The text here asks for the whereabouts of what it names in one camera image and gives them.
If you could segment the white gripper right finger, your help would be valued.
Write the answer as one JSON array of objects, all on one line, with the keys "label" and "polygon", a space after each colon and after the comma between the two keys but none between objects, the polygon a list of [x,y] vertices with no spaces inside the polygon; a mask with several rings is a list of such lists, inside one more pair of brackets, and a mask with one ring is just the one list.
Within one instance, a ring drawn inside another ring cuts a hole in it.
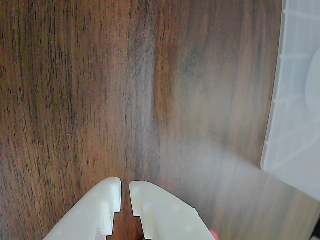
[{"label": "white gripper right finger", "polygon": [[129,184],[134,217],[145,240],[217,240],[197,210],[165,189],[147,182]]}]

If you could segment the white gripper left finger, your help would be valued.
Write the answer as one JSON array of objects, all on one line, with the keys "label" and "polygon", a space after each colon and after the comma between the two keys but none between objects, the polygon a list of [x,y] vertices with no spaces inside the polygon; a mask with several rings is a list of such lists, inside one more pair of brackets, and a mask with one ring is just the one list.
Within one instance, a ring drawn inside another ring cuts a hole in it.
[{"label": "white gripper left finger", "polygon": [[121,211],[122,182],[109,177],[89,190],[52,228],[46,240],[105,240]]}]

